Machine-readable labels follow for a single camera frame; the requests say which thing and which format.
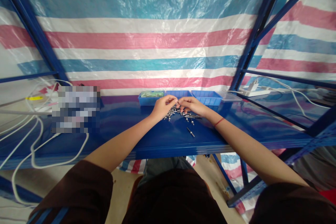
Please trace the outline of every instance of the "blue shelf surface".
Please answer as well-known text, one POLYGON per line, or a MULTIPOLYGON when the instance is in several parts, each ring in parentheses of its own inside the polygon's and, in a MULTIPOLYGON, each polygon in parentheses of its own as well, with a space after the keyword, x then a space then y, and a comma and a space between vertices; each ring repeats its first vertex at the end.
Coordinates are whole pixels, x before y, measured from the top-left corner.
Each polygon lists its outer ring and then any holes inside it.
MULTIPOLYGON (((295 93, 295 95, 306 115, 314 118, 315 120, 320 118, 320 116, 322 116, 328 110, 327 108, 318 107, 309 103, 307 99, 299 93, 295 93)), ((270 94, 249 97, 249 99, 269 109, 272 109, 273 111, 286 116, 307 128, 309 128, 315 122, 303 116, 291 92, 280 93, 277 91, 272 91, 270 94)))
MULTIPOLYGON (((82 154, 73 163, 144 119, 153 109, 152 106, 141 107, 138 96, 105 96, 101 100, 104 106, 100 111, 100 132, 90 134, 82 154)), ((222 102, 218 106, 217 112, 269 149, 302 147, 312 140, 305 133, 244 101, 222 102)), ((51 117, 43 116, 42 120, 44 133, 40 144, 53 135, 51 133, 51 117)), ((205 118, 195 119, 194 122, 195 126, 179 114, 172 116, 170 122, 160 121, 139 141, 127 159, 232 152, 231 147, 205 118), (190 135, 187 127, 193 131, 194 138, 190 135)), ((19 132, 0 142, 0 161, 7 157, 34 123, 33 120, 19 132)), ((30 146, 39 131, 40 127, 38 126, 14 153, 4 169, 14 169, 30 153, 30 146)), ((37 164, 48 165, 70 160, 77 154, 84 139, 85 134, 61 134, 37 151, 37 164)), ((30 167, 30 159, 21 166, 21 168, 30 167)))

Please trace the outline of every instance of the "red object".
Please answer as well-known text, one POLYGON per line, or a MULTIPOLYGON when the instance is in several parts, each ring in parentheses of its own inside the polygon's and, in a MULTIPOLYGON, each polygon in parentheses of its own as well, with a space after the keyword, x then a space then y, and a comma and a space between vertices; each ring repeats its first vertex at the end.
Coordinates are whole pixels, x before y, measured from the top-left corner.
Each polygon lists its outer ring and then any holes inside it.
POLYGON ((319 193, 336 205, 336 189, 321 191, 319 193))
POLYGON ((217 126, 217 124, 219 124, 221 121, 223 121, 224 120, 224 117, 222 118, 222 119, 220 119, 219 121, 218 121, 218 123, 216 123, 215 125, 214 125, 214 127, 216 127, 217 126))

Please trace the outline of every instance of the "blue metal shelf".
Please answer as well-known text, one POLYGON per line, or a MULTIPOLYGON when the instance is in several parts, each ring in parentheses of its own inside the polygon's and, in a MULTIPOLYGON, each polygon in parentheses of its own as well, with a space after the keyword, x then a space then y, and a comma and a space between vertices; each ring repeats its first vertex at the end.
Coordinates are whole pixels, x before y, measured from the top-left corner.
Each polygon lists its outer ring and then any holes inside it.
MULTIPOLYGON (((84 147, 82 159, 100 145, 148 116, 153 107, 141 107, 137 96, 102 97, 104 107, 100 111, 100 133, 90 134, 84 147)), ((273 116, 246 102, 222 102, 218 113, 238 128, 251 135, 267 148, 303 147, 312 138, 273 116)), ((51 117, 44 116, 44 134, 41 142, 52 136, 51 117)), ((135 146, 127 159, 162 158, 171 156, 199 155, 233 152, 214 127, 205 119, 194 120, 195 126, 175 115, 170 122, 163 120, 155 125, 135 146), (187 127, 193 128, 195 138, 187 127)), ((0 143, 0 161, 4 160, 35 122, 0 143)), ((13 169, 30 153, 30 146, 39 134, 37 127, 29 139, 18 148, 4 169, 13 169)), ((37 152, 37 163, 47 165, 66 161, 75 156, 83 143, 85 134, 61 134, 37 152)), ((22 168, 29 168, 27 161, 22 168)))
MULTIPOLYGON (((46 75, 53 75, 56 79, 69 81, 64 68, 57 59, 50 43, 48 42, 48 39, 35 17, 29 0, 9 1, 47 64, 50 72, 4 78, 0 79, 0 83, 46 75)), ((233 78, 230 88, 231 90, 237 91, 239 89, 245 73, 269 76, 326 88, 336 88, 336 84, 334 83, 248 70, 259 41, 270 31, 272 27, 274 27, 274 25, 288 12, 291 7, 293 7, 297 1, 298 0, 289 0, 266 25, 277 0, 263 0, 243 55, 239 60, 237 72, 233 78)), ((283 160, 286 162, 294 161, 296 158, 312 151, 317 146, 336 144, 336 106, 328 111, 323 111, 312 107, 313 105, 306 104, 306 102, 298 96, 300 103, 304 104, 307 113, 318 119, 316 122, 312 123, 307 118, 300 116, 301 113, 298 111, 297 105, 293 105, 293 99, 288 99, 287 94, 284 94, 283 97, 279 98, 277 101, 273 100, 272 102, 270 102, 270 100, 273 94, 256 98, 244 97, 242 95, 239 96, 250 100, 268 112, 280 116, 306 130, 305 132, 298 131, 288 124, 274 118, 270 114, 265 113, 263 110, 257 109, 244 101, 233 103, 222 102, 220 104, 218 108, 219 114, 232 122, 238 128, 245 131, 247 134, 251 135, 253 138, 257 139, 267 148, 288 148, 284 155, 282 155, 283 160)), ((89 141, 86 144, 81 156, 79 156, 74 163, 84 158, 87 154, 112 137, 136 124, 152 111, 152 107, 140 107, 137 96, 103 97, 102 101, 105 106, 100 112, 100 133, 90 134, 89 141)), ((52 135, 50 132, 51 118, 42 117, 42 119, 45 131, 43 133, 41 143, 49 139, 52 135)), ((233 151, 219 133, 213 128, 213 126, 206 120, 195 120, 195 129, 193 130, 195 138, 192 138, 186 129, 186 127, 191 126, 191 124, 188 124, 178 115, 172 117, 171 119, 172 120, 170 122, 161 121, 155 125, 135 146, 127 159, 146 159, 233 151)), ((4 160, 7 157, 16 144, 31 129, 32 124, 34 124, 34 122, 30 122, 17 134, 8 137, 0 143, 0 160, 4 160)), ((12 158, 6 163, 4 169, 15 168, 17 164, 29 154, 30 146, 34 139, 38 136, 38 133, 38 129, 35 129, 32 132, 30 138, 26 139, 26 141, 18 148, 14 156, 12 156, 12 158)), ((71 159, 77 154, 84 138, 84 134, 61 134, 38 151, 36 154, 37 163, 40 165, 48 165, 71 159)), ((28 161, 22 166, 22 168, 29 167, 30 163, 28 161)), ((245 187, 228 201, 229 206, 234 206, 241 197, 244 197, 253 190, 257 190, 262 187, 262 182, 259 177, 253 179, 251 182, 248 182, 247 171, 244 163, 242 165, 242 172, 245 187)))

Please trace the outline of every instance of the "person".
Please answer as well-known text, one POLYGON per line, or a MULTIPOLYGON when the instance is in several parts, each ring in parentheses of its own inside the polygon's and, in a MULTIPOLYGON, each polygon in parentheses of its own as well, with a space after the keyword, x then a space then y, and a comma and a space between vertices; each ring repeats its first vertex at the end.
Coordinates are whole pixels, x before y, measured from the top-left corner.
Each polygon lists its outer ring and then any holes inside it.
MULTIPOLYGON (((268 187, 250 223, 335 223, 336 207, 266 147, 194 97, 160 98, 152 113, 72 167, 30 215, 34 223, 105 223, 111 172, 176 104, 209 120, 268 187)), ((148 160, 123 223, 226 223, 206 183, 182 157, 148 160)))

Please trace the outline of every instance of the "blue metal post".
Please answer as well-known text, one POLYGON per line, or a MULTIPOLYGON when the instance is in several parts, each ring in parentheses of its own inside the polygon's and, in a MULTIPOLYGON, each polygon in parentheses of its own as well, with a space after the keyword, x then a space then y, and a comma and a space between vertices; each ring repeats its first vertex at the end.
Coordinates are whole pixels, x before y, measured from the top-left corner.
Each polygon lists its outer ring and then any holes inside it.
POLYGON ((277 0, 263 0, 262 4, 259 9, 259 13, 257 16, 257 19, 255 21, 254 27, 251 31, 250 37, 248 38, 248 41, 246 43, 243 55, 240 57, 237 71, 235 76, 233 77, 232 84, 230 87, 230 90, 238 90, 245 73, 242 72, 242 69, 247 69, 251 59, 254 55, 254 52, 256 50, 256 46, 253 46, 253 41, 258 34, 258 31, 262 30, 269 18, 269 16, 272 13, 272 9, 274 7, 274 4, 277 0))
POLYGON ((284 79, 287 81, 294 81, 299 83, 305 83, 313 86, 321 86, 325 88, 331 88, 336 89, 336 83, 332 82, 323 82, 323 81, 317 81, 317 80, 311 80, 311 79, 305 79, 305 78, 298 78, 298 77, 291 77, 291 76, 285 76, 285 75, 278 75, 274 73, 266 73, 266 72, 259 72, 259 71, 253 71, 253 70, 242 70, 243 72, 255 74, 255 75, 261 75, 261 76, 267 76, 277 79, 284 79))
POLYGON ((16 77, 9 77, 9 78, 3 78, 0 79, 0 83, 4 83, 4 82, 11 82, 11 81, 19 81, 22 79, 31 79, 31 78, 36 78, 36 77, 41 77, 41 76, 47 76, 47 75, 55 75, 57 74, 57 72, 52 71, 52 72, 46 72, 46 73, 36 73, 36 74, 32 74, 32 75, 22 75, 22 76, 16 76, 16 77))
POLYGON ((257 45, 259 41, 273 28, 273 26, 292 8, 299 0, 288 0, 288 2, 281 8, 281 10, 274 16, 274 18, 266 25, 253 42, 253 46, 257 45))
POLYGON ((271 112, 272 114, 274 114, 274 115, 276 115, 276 116, 278 116, 278 117, 281 117, 282 119, 285 119, 286 121, 288 121, 288 122, 290 122, 290 123, 293 123, 293 124, 295 124, 296 126, 299 126, 300 128, 302 128, 302 129, 304 129, 304 130, 307 130, 307 129, 308 129, 306 126, 304 126, 304 125, 302 125, 302 124, 300 124, 300 123, 298 123, 298 122, 296 122, 296 121, 294 121, 294 120, 292 120, 292 119, 290 119, 290 118, 288 118, 288 117, 286 117, 286 116, 284 116, 284 115, 282 115, 282 114, 280 114, 280 113, 278 113, 278 112, 276 112, 276 111, 274 111, 274 110, 272 110, 272 109, 270 109, 270 108, 268 108, 268 107, 265 107, 265 106, 262 105, 262 104, 259 104, 258 102, 256 102, 256 101, 250 99, 250 98, 247 97, 247 96, 244 96, 244 95, 241 95, 241 94, 237 94, 237 96, 239 96, 239 97, 242 98, 242 99, 248 100, 249 102, 254 103, 255 105, 261 107, 262 109, 265 109, 265 110, 267 110, 268 112, 271 112))
MULTIPOLYGON (((3 198, 6 198, 8 200, 16 201, 12 189, 12 183, 8 181, 7 179, 0 176, 0 196, 3 198)), ((39 203, 42 201, 42 198, 23 187, 17 185, 16 189, 18 191, 18 194, 20 195, 20 198, 26 202, 36 202, 39 203)))
POLYGON ((322 134, 332 133, 335 128, 336 121, 336 105, 324 113, 313 125, 307 129, 306 133, 312 137, 317 137, 322 134))
POLYGON ((44 61, 51 71, 56 72, 54 77, 63 81, 69 81, 65 74, 65 70, 57 59, 55 52, 53 51, 46 35, 44 34, 39 22, 35 17, 35 13, 30 5, 29 0, 9 0, 19 16, 22 24, 29 33, 36 48, 41 54, 44 61))
POLYGON ((215 161, 216 161, 218 167, 220 168, 220 170, 221 170, 221 172, 222 172, 222 174, 223 174, 225 180, 226 180, 227 183, 229 184, 229 187, 231 188, 233 194, 236 195, 236 194, 237 194, 237 191, 236 191, 235 187, 233 186, 233 184, 231 183, 231 181, 230 181, 228 175, 226 174, 226 172, 225 172, 225 170, 224 170, 222 164, 221 164, 220 161, 218 160, 216 154, 212 154, 212 155, 213 155, 213 158, 215 159, 215 161))
MULTIPOLYGON (((291 158, 293 156, 295 156, 300 150, 302 150, 302 148, 287 149, 279 156, 279 158, 282 161, 291 160, 291 158)), ((250 193, 252 193, 253 189, 255 189, 255 187, 257 185, 258 185, 258 187, 262 186, 261 182, 263 182, 263 181, 261 180, 261 178, 259 176, 252 179, 252 181, 250 183, 248 183, 246 186, 244 186, 244 188, 242 190, 240 190, 236 195, 234 195, 231 199, 229 199, 227 201, 228 207, 235 207, 235 205, 238 203, 238 200, 240 200, 243 196, 246 197, 250 193)))
POLYGON ((236 195, 234 195, 231 199, 229 199, 226 203, 228 207, 235 207, 238 200, 240 200, 241 197, 245 196, 248 192, 250 192, 256 185, 261 183, 262 180, 259 176, 255 177, 251 180, 250 183, 248 183, 246 186, 243 187, 236 195))
POLYGON ((247 175, 247 166, 246 163, 244 162, 244 160, 240 159, 240 167, 241 167, 241 175, 243 177, 243 183, 244 186, 246 186, 249 183, 249 178, 247 175))

